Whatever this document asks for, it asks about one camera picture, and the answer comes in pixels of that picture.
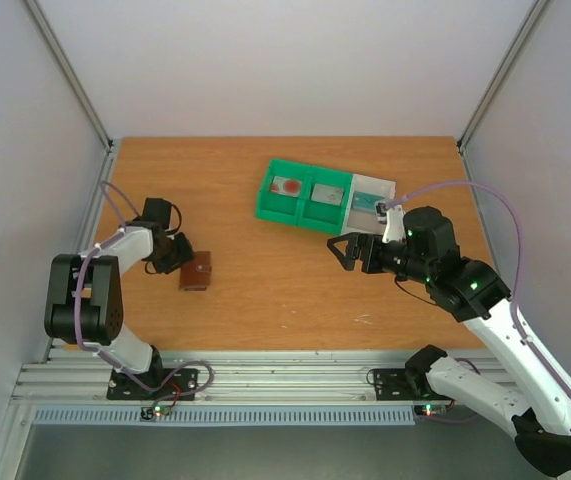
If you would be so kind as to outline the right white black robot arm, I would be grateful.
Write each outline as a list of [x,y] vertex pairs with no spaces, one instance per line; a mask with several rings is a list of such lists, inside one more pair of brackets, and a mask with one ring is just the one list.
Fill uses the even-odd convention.
[[452,222],[426,206],[402,218],[403,235],[348,233],[327,242],[341,266],[393,275],[425,287],[434,305],[464,325],[516,384],[509,390],[427,345],[405,363],[419,398],[448,397],[507,433],[520,454],[548,477],[571,472],[571,376],[520,315],[515,297],[487,263],[464,257]]

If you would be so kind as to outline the brown leather card holder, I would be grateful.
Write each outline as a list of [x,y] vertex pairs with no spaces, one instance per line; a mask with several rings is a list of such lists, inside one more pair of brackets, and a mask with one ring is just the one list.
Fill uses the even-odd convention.
[[210,251],[197,251],[194,258],[181,267],[181,291],[206,291],[211,285],[212,257]]

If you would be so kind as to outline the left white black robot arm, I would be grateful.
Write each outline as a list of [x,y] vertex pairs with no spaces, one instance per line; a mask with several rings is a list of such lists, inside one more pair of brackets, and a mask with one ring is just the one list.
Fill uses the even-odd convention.
[[158,349],[126,326],[121,276],[139,262],[155,274],[170,274],[193,260],[181,226],[174,203],[148,198],[143,211],[107,240],[51,262],[46,334],[109,363],[116,379],[144,398],[160,395],[169,374]]

